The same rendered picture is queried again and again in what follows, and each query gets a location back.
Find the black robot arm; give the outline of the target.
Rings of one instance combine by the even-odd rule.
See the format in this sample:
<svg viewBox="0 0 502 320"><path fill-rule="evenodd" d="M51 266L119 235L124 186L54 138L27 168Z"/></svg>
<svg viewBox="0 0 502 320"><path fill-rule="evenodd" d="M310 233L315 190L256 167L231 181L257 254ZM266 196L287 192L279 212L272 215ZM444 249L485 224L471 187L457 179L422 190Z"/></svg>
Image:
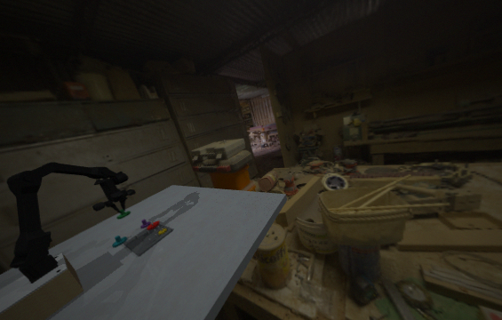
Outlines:
<svg viewBox="0 0 502 320"><path fill-rule="evenodd" d="M107 167L83 167L54 162L8 178L7 184L16 196L20 225L20 236L14 250L15 257L9 267L18 268L31 284L58 267L58 261L48 255L48 248L52 242L51 231L44 233L41 228L37 197L42 178L51 172L83 175L96 179L94 185L100 184L103 191L129 179L125 173L115 173Z"/></svg>

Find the purple gear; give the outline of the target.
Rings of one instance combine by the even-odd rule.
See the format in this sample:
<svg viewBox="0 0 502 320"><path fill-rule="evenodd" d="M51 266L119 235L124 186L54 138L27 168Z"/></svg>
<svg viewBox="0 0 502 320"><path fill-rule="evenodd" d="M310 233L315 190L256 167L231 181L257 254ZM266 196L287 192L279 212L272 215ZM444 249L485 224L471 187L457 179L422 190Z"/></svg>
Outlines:
<svg viewBox="0 0 502 320"><path fill-rule="evenodd" d="M150 221L147 222L146 219L144 219L142 222L143 222L143 225L141 226L141 228L145 228L151 224L151 222Z"/></svg>

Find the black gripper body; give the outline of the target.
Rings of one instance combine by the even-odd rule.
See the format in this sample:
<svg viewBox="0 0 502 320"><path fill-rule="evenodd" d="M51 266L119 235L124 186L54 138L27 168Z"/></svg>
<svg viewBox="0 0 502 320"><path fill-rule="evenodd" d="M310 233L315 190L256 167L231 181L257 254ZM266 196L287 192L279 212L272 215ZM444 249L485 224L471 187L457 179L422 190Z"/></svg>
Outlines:
<svg viewBox="0 0 502 320"><path fill-rule="evenodd" d="M107 189L107 190L104 190L103 192L105 193L106 197L107 197L107 201L106 202L99 202L97 204L94 204L92 206L92 208L95 210L95 211L98 211L102 208L106 206L110 206L111 204L113 204L113 200L110 197L110 194L113 194L117 191L117 188L116 187L113 187L113 188L110 188L110 189ZM129 196L132 196L134 194L136 194L136 191L134 189L130 189L130 190L127 190L127 193Z"/></svg>

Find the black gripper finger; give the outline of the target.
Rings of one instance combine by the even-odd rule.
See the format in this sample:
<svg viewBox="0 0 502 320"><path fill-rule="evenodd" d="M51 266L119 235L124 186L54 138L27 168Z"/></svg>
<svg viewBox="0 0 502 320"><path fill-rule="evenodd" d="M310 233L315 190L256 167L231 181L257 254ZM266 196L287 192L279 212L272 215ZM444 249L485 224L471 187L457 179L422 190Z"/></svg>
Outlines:
<svg viewBox="0 0 502 320"><path fill-rule="evenodd" d="M112 207L113 209L115 209L117 212L119 212L119 210L117 209L116 205L115 204L111 204L110 207ZM120 213L120 212L119 212Z"/></svg>
<svg viewBox="0 0 502 320"><path fill-rule="evenodd" d="M128 199L128 197L126 197L126 198L124 198L122 200L119 200L119 203L122 206L122 209L124 209L124 202L126 201L126 199Z"/></svg>

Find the teal gear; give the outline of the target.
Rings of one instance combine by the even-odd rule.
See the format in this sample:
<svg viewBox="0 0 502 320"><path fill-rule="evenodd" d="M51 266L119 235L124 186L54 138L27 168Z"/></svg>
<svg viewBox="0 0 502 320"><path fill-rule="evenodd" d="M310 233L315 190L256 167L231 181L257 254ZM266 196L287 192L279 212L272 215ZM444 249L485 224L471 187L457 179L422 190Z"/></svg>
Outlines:
<svg viewBox="0 0 502 320"><path fill-rule="evenodd" d="M115 240L116 241L112 245L113 248L116 248L118 245L124 243L124 241L127 240L127 237L126 236L124 236L124 237L116 236Z"/></svg>

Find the green gear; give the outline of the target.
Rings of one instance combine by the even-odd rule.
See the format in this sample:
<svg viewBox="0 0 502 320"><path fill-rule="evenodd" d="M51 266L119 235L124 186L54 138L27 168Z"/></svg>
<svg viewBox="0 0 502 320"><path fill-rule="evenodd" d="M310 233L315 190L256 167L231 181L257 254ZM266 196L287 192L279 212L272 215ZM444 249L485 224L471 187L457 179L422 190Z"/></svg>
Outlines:
<svg viewBox="0 0 502 320"><path fill-rule="evenodd" d="M121 219L129 214L131 214L131 211L129 212L124 212L124 209L119 210L120 214L116 217L117 219Z"/></svg>

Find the red gear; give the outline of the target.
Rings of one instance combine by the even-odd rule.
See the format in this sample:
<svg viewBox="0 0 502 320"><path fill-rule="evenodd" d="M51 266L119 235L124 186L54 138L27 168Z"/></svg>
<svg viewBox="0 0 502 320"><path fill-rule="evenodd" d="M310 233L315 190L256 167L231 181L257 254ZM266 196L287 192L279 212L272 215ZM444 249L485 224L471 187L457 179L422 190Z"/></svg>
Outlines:
<svg viewBox="0 0 502 320"><path fill-rule="evenodd" d="M154 222L154 225L152 225L152 224L151 224L151 225L149 225L149 226L147 227L147 230L151 230L151 229L153 229L153 228L156 228L159 224L160 224L160 222L159 222L159 221L156 221L156 222Z"/></svg>

